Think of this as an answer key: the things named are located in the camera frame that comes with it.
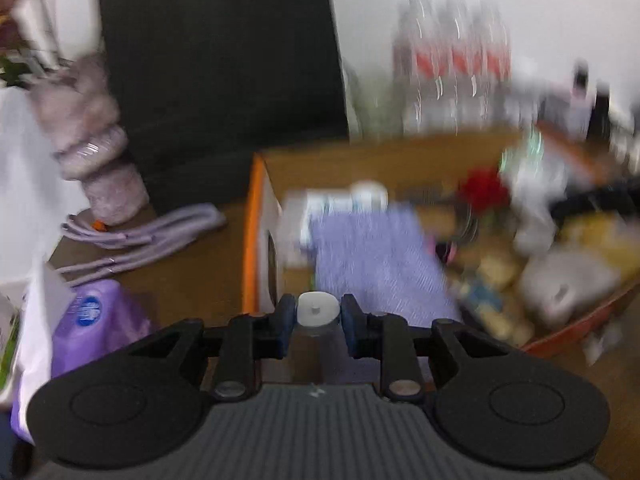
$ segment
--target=metal screw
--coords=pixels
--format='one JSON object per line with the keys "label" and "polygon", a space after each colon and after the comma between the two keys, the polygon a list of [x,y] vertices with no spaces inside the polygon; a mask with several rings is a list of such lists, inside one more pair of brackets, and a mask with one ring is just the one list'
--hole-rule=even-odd
{"label": "metal screw", "polygon": [[236,397],[241,397],[246,388],[244,384],[238,381],[222,381],[213,391],[223,399],[235,399]]}
{"label": "metal screw", "polygon": [[413,397],[420,393],[420,384],[411,379],[400,379],[389,385],[391,392],[398,397]]}

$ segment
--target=pink plush toy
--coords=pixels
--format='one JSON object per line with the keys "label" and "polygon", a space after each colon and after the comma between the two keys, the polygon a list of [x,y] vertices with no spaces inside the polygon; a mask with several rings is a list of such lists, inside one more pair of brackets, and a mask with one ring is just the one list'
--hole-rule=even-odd
{"label": "pink plush toy", "polygon": [[36,83],[31,101],[67,180],[80,180],[96,219],[126,222],[148,202],[135,166],[119,161],[127,145],[99,54],[82,57]]}

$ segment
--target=white paper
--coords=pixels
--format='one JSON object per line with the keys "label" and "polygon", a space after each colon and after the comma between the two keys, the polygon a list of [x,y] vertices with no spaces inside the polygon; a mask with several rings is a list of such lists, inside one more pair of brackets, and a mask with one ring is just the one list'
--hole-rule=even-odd
{"label": "white paper", "polygon": [[41,260],[34,263],[18,342],[22,370],[18,398],[20,427],[28,433],[26,413],[33,394],[51,378],[52,336],[76,294]]}

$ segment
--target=white bottle cap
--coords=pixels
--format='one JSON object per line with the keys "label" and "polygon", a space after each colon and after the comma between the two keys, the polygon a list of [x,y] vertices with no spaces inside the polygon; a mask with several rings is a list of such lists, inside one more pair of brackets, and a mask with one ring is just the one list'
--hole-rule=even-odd
{"label": "white bottle cap", "polygon": [[298,324],[307,328],[328,325],[340,316],[340,302],[327,292],[305,292],[298,298]]}

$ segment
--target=black furniture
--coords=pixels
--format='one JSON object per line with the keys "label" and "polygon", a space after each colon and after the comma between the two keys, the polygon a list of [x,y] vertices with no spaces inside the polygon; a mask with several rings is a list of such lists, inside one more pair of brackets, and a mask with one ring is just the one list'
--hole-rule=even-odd
{"label": "black furniture", "polygon": [[256,150],[347,136],[329,0],[100,0],[100,13],[159,213],[244,196]]}

